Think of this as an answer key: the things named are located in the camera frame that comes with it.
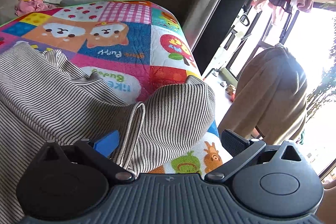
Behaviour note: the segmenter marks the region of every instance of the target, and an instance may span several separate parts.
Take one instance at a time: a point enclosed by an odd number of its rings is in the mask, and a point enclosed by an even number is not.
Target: tree
[[[329,56],[333,59],[333,65],[323,73],[321,83],[307,97],[307,121],[324,104],[336,102],[336,17],[334,18],[334,29],[334,44],[330,49]]]

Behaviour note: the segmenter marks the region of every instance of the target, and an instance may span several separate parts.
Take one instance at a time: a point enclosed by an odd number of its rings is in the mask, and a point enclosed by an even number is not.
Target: striped fabric
[[[188,152],[213,119],[214,93],[194,76],[128,105],[60,50],[18,44],[0,56],[0,223],[23,216],[16,185],[48,139],[72,144],[117,129],[111,159],[138,175]]]
[[[150,24],[151,9],[145,5],[110,2],[99,21],[126,21]]]

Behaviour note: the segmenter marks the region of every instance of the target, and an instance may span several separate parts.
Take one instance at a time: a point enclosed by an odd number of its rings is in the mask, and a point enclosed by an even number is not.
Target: silver bolt
[[[132,178],[132,175],[128,172],[119,172],[115,174],[117,180],[129,180]]]
[[[224,174],[219,173],[219,172],[211,172],[211,173],[207,174],[207,178],[208,178],[208,180],[219,181],[219,180],[222,180],[224,178]]]

